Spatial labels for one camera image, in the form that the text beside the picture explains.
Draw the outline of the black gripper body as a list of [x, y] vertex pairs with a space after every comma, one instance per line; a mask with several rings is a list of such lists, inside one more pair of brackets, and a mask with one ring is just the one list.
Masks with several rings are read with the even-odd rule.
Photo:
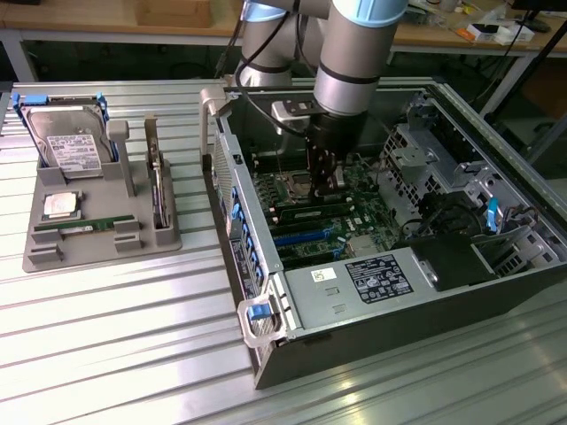
[[347, 154], [358, 145], [366, 122], [365, 112], [353, 116], [316, 114], [307, 127], [307, 140], [317, 148]]

